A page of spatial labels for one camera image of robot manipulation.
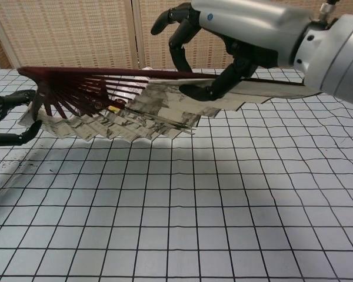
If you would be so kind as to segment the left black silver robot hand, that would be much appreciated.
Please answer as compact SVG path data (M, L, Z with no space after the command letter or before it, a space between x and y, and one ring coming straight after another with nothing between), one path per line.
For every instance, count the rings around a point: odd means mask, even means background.
M0 95L0 121L2 121L10 110L17 106L29 105L36 91L33 89L18 90L10 95ZM20 146L32 140L39 132L42 121L34 122L30 128L20 135L13 133L0 133L0 146Z

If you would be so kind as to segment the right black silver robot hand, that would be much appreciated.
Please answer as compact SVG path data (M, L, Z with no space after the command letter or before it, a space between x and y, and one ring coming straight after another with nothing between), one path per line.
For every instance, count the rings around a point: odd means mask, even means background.
M168 45L178 71L191 72L184 45L200 31L221 38L233 62L209 86L181 85L180 91L201 101L222 98L258 67L292 66L307 30L314 25L312 12L272 1L190 1L163 11L151 34L168 25L179 26Z

